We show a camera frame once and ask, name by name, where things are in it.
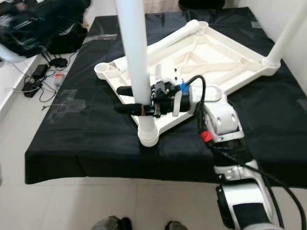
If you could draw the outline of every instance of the power cord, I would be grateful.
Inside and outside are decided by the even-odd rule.
[[[43,105],[42,111],[49,107],[51,107],[51,105]]]
[[[46,85],[46,86],[47,86],[48,88],[50,88],[52,91],[49,91],[49,90],[45,89],[44,87],[41,87],[41,88],[40,88],[40,89],[42,90],[42,93],[41,93],[40,96],[39,96],[39,101],[42,102],[42,103],[46,103],[46,102],[51,101],[51,99],[54,98],[54,96],[57,94],[57,91],[56,91],[55,89],[53,89],[49,84],[47,84],[47,83],[45,82],[46,78],[47,78],[47,75],[46,75],[40,82],[43,83],[44,85]],[[53,92],[53,95],[52,95],[48,100],[43,101],[43,100],[42,100],[42,96],[44,95],[45,90],[48,91],[48,92]]]
[[[202,93],[201,93],[201,101],[197,104],[197,108],[195,110],[195,113],[198,113],[196,115],[197,118],[197,130],[199,133],[202,133],[206,129],[205,124],[205,94],[206,94],[206,80],[202,75],[196,75],[192,77],[189,81],[186,82],[187,86],[190,86],[196,79],[201,79],[202,82]]]
[[[273,192],[273,190],[272,190],[272,185],[271,185],[270,181],[268,180],[268,178],[267,178],[266,176],[262,176],[262,178],[263,178],[263,181],[264,181],[264,183],[265,183],[265,186],[267,186],[268,191],[269,191],[269,193],[270,193],[270,195],[271,195],[272,202],[273,202],[274,207],[275,207],[275,210],[276,210],[276,215],[277,215],[277,219],[278,219],[279,226],[280,226],[281,228],[284,229],[284,223],[283,223],[282,212],[281,212],[280,209],[279,209],[279,205],[278,205],[278,203],[277,203],[275,194],[274,194],[274,192]]]

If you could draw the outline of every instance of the black bag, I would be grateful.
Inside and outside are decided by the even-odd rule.
[[[179,0],[179,8],[185,10],[197,9],[221,9],[225,0]]]
[[[47,50],[50,54],[67,54],[76,52],[87,35],[87,29],[75,23],[69,31],[55,37]]]

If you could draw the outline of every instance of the blue component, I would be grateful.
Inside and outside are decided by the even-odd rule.
[[[184,81],[182,81],[179,87],[181,89],[182,94],[184,94],[185,92],[189,90],[189,86]]]

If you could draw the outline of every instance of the white wall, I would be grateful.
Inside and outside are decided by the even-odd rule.
[[[284,25],[303,1],[306,0],[236,0],[236,6],[248,6],[266,34],[276,41]],[[284,61],[307,94],[307,20],[287,49]]]
[[[143,0],[145,13],[177,12],[178,0]],[[117,15],[115,0],[92,0],[85,19],[92,25],[96,16]]]
[[[31,74],[31,69],[35,69],[40,56],[27,59],[24,62],[15,63],[16,67],[23,73]],[[11,63],[5,62],[0,68],[0,122],[6,115],[14,100],[12,88],[21,90],[24,75],[19,72]]]

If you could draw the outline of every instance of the robotic arm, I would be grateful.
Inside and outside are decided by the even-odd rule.
[[[115,109],[129,115],[154,117],[169,112],[178,115],[179,111],[195,113],[199,133],[213,153],[214,170],[221,183],[216,193],[225,226],[236,230],[281,230],[272,224],[273,203],[262,176],[242,166],[258,169],[244,142],[234,107],[228,103],[225,92],[216,86],[200,87],[200,80],[205,83],[200,75],[181,84],[173,84],[177,77],[173,83],[159,80],[151,87],[151,105],[119,104]],[[132,96],[129,87],[119,87],[117,92]]]

